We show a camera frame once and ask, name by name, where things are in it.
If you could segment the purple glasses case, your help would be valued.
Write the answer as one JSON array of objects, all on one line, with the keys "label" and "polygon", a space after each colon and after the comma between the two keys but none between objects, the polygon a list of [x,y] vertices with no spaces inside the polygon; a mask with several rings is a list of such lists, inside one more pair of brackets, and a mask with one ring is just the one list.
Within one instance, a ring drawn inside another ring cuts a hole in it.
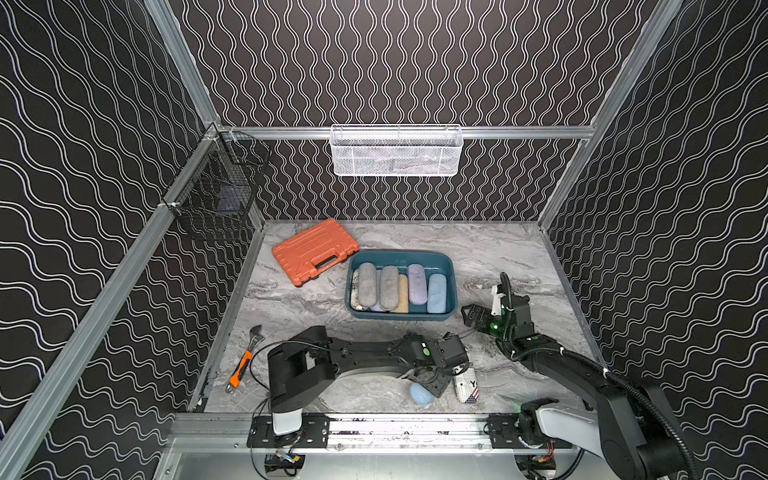
[{"label": "purple glasses case", "polygon": [[408,298],[413,305],[424,305],[428,301],[428,282],[425,268],[421,264],[407,267]]}]

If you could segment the marble print glasses case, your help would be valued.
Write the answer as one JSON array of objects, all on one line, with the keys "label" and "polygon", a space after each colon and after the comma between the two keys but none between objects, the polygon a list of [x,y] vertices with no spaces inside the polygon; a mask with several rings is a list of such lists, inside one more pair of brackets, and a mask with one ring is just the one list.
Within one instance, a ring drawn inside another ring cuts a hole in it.
[{"label": "marble print glasses case", "polygon": [[350,307],[355,311],[363,311],[364,307],[359,301],[359,271],[355,269],[352,273],[349,294]]}]

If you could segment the newspaper print glasses case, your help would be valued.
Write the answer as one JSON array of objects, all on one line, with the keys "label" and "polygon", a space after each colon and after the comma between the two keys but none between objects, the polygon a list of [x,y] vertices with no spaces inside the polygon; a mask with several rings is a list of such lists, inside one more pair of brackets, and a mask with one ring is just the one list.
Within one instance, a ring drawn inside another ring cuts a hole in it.
[{"label": "newspaper print glasses case", "polygon": [[456,398],[460,403],[476,404],[478,402],[480,388],[471,363],[454,369],[453,386]]}]

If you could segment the aluminium corner post left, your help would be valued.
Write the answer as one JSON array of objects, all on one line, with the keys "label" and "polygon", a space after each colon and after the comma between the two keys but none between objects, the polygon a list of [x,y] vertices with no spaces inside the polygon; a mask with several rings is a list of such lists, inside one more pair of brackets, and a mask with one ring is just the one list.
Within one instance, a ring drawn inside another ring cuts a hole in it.
[{"label": "aluminium corner post left", "polygon": [[182,85],[189,94],[197,115],[206,124],[219,125],[220,117],[203,83],[195,58],[170,3],[166,0],[148,0],[145,4],[163,39],[168,55],[179,72]]}]

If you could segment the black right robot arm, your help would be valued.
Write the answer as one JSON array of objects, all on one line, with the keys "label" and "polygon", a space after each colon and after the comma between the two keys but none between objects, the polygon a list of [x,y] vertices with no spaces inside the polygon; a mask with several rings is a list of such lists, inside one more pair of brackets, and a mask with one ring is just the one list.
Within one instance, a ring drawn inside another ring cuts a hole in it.
[{"label": "black right robot arm", "polygon": [[464,325],[492,337],[510,361],[556,381],[586,405],[571,411],[549,398],[523,404],[517,420],[521,442],[566,441],[603,458],[621,479],[678,472],[698,478],[695,456],[660,387],[615,374],[538,332],[528,297],[508,294],[499,303],[497,311],[462,307]]}]

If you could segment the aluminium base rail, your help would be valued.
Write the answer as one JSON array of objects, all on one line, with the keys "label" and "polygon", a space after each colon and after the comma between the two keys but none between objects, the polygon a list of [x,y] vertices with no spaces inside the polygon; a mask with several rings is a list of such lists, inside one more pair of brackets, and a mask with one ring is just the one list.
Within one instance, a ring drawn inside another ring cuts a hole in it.
[{"label": "aluminium base rail", "polygon": [[596,432],[578,412],[546,410],[571,430],[541,444],[521,441],[513,414],[320,414],[303,418],[300,440],[279,439],[269,415],[187,413],[172,426],[166,452],[329,454],[517,454],[597,451]]}]

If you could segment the light blue glasses case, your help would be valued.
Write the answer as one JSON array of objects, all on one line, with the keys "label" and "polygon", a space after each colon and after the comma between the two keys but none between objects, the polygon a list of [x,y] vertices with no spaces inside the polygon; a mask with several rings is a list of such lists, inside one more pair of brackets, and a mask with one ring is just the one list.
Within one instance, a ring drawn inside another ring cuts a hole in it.
[{"label": "light blue glasses case", "polygon": [[447,309],[447,278],[444,274],[434,273],[429,277],[427,288],[427,312],[444,314]]}]

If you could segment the teal plastic storage box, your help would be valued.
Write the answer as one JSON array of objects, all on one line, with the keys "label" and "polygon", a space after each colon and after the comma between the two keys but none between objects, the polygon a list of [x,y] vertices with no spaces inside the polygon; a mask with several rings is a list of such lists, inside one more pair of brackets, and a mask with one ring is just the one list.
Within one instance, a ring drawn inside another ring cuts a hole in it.
[{"label": "teal plastic storage box", "polygon": [[[434,274],[442,274],[446,277],[446,311],[443,313],[429,313],[427,305],[409,304],[408,313],[374,312],[370,310],[356,310],[351,303],[352,284],[354,272],[362,263],[369,262],[378,269],[384,266],[394,265],[401,274],[407,273],[410,264],[420,264],[424,267],[426,278]],[[437,322],[449,319],[458,307],[458,294],[456,276],[452,260],[445,254],[428,250],[398,250],[398,249],[364,249],[354,254],[349,261],[346,290],[344,294],[344,306],[354,317],[365,320],[393,320],[393,321],[427,321]]]}]

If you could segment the aluminium corner post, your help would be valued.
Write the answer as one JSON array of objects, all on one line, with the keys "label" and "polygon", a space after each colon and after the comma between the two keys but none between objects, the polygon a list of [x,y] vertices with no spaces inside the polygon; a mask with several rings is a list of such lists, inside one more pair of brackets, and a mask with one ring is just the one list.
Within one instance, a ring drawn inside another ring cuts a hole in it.
[{"label": "aluminium corner post", "polygon": [[680,0],[658,1],[638,35],[635,44],[622,64],[611,88],[607,91],[597,114],[591,122],[592,133],[582,140],[566,167],[547,205],[543,209],[538,225],[547,232],[570,191],[584,171],[594,150],[615,120],[623,103],[638,81],[645,65],[655,52],[670,23],[677,16],[683,2]]},{"label": "aluminium corner post", "polygon": [[145,4],[163,39],[168,55],[179,72],[182,85],[189,94],[197,115],[206,124],[219,125],[220,117],[203,83],[195,58],[170,3],[166,0],[148,0]]}]

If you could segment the aluminium corner post right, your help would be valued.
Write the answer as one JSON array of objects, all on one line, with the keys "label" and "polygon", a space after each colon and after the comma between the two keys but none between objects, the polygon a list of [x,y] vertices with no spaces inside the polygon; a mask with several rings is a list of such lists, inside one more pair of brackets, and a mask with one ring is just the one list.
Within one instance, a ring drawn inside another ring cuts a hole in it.
[{"label": "aluminium corner post right", "polygon": [[582,140],[566,167],[547,205],[543,209],[538,225],[547,232],[570,191],[584,171],[594,150],[615,120],[623,103],[638,81],[645,65],[655,52],[670,23],[677,16],[683,2],[680,0],[658,1],[638,35],[635,44],[622,64],[611,88],[607,91],[597,114],[591,122],[592,133]]}]

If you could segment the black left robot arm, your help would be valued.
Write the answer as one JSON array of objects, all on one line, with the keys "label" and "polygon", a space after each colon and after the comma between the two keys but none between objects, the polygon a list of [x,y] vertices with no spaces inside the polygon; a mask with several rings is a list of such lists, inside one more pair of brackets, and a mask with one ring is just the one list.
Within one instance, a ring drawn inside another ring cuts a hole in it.
[{"label": "black left robot arm", "polygon": [[303,409],[341,378],[389,376],[440,397],[470,359],[457,335],[430,339],[408,332],[392,341],[361,342],[312,326],[271,349],[267,365],[273,432],[283,436],[300,431]]}]

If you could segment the orange plastic tool case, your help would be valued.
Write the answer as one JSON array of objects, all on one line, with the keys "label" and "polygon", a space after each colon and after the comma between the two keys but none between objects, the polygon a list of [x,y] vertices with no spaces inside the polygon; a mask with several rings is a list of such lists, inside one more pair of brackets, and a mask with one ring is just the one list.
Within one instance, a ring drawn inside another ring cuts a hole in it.
[{"label": "orange plastic tool case", "polygon": [[337,220],[327,219],[279,243],[272,254],[291,283],[302,287],[359,250],[359,243]]}]

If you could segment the lavender glasses case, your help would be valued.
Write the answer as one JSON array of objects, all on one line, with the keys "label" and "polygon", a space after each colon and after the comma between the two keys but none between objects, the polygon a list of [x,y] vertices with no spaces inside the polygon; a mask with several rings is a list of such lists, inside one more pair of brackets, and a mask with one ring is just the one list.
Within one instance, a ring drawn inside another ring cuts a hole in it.
[{"label": "lavender glasses case", "polygon": [[375,272],[375,285],[374,285],[374,293],[375,293],[375,303],[370,308],[373,312],[383,312],[383,307],[381,306],[381,270],[377,269]]}]

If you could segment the tan fabric glasses case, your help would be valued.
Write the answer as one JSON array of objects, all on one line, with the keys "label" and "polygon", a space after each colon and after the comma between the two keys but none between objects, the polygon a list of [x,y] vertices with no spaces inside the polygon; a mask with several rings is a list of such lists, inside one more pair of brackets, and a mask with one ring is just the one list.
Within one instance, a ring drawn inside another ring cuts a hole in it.
[{"label": "tan fabric glasses case", "polygon": [[409,282],[405,274],[398,275],[398,303],[393,312],[398,314],[409,312]]}]

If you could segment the aluminium back crossbar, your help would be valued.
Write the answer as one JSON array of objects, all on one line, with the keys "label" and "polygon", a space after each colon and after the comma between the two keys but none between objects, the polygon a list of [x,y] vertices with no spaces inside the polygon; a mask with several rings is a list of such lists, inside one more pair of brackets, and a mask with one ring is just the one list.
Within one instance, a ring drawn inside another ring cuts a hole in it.
[{"label": "aluminium back crossbar", "polygon": [[222,127],[222,132],[258,140],[329,141],[338,134],[359,138],[416,138],[418,135],[460,134],[467,140],[590,139],[592,126],[457,126],[457,125],[334,125],[331,127]]}]

